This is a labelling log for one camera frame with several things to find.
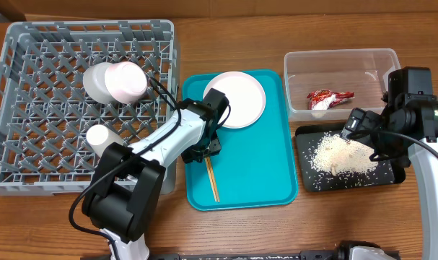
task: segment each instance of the plastic crate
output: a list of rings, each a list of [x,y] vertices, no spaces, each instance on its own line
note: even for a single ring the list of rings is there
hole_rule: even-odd
[[[179,51],[167,20],[10,25],[0,58],[0,195],[85,189],[98,163],[85,141],[89,127],[105,124],[130,144],[173,111],[150,87],[135,105],[101,105],[85,93],[83,72],[104,61],[131,61],[176,96]]]

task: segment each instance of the teal tray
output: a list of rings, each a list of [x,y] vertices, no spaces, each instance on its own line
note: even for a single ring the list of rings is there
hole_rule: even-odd
[[[296,198],[296,166],[281,79],[268,69],[244,72],[262,84],[265,110],[248,127],[217,130],[222,150],[211,162],[219,203],[214,201],[205,162],[185,165],[188,201],[197,210],[276,206]],[[189,77],[183,83],[183,99],[202,100],[206,85],[218,74]]]

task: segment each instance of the tray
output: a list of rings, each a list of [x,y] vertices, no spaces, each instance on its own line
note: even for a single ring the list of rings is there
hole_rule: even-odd
[[[98,163],[85,142],[89,127],[105,124],[130,144],[172,111],[151,88],[135,105],[98,104],[84,91],[83,72],[131,61],[176,96],[179,50],[167,20],[11,24],[0,58],[0,195],[84,190]]]
[[[302,182],[308,191],[332,191],[338,189],[359,188],[402,183],[405,170],[390,163],[379,162],[378,166],[368,173],[352,173],[350,175],[317,172],[310,167],[310,155],[325,132],[340,134],[345,123],[327,123],[314,126],[301,126],[296,130],[297,154],[299,158]]]
[[[188,201],[201,211],[289,204],[298,192],[281,79],[267,69],[244,72],[262,84],[266,107],[251,126],[217,131],[222,150],[211,161],[219,203],[214,201],[206,164],[185,165]],[[206,85],[216,75],[189,77],[183,84],[183,98],[202,100]]]

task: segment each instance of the white grains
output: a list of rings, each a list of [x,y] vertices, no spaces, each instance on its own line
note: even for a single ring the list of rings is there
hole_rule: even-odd
[[[377,162],[369,160],[373,152],[372,148],[359,142],[347,142],[339,134],[331,136],[325,133],[311,155],[310,164],[312,169],[331,173],[333,176],[342,173],[367,173],[377,167]]]

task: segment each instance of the white plate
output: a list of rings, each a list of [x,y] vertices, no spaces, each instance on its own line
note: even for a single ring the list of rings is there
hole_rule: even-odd
[[[232,108],[224,127],[238,129],[249,126],[260,118],[265,109],[266,96],[262,85],[249,74],[230,71],[216,76],[207,84],[203,98],[211,88],[224,93]],[[225,120],[228,113],[227,108],[219,122]]]

